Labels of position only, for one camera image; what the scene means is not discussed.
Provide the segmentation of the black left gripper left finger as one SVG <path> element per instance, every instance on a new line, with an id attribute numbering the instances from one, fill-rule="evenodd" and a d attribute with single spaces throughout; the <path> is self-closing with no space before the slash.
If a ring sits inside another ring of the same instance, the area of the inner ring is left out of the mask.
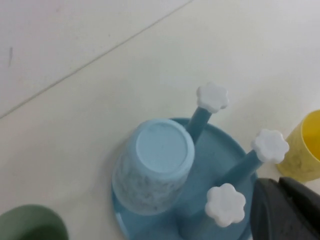
<path id="1" fill-rule="evenodd" d="M 279 240 L 285 216 L 285 194 L 270 178 L 259 178 L 253 188 L 250 227 L 254 240 Z"/>

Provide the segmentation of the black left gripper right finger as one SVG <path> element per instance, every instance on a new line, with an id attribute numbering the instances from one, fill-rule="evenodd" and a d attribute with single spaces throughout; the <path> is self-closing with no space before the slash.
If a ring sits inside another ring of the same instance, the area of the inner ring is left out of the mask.
<path id="1" fill-rule="evenodd" d="M 303 218 L 300 221 L 319 240 L 320 195 L 291 177 L 280 177 L 278 183 L 293 203 L 296 213 Z"/>

